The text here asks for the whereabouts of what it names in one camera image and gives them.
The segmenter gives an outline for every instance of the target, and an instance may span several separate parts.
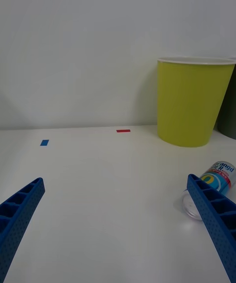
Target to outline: white table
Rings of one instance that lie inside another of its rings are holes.
[[[156,126],[128,128],[0,131],[0,202],[39,176],[46,188],[5,283],[229,282],[179,198],[189,173],[236,165],[236,141],[214,132],[182,148]]]

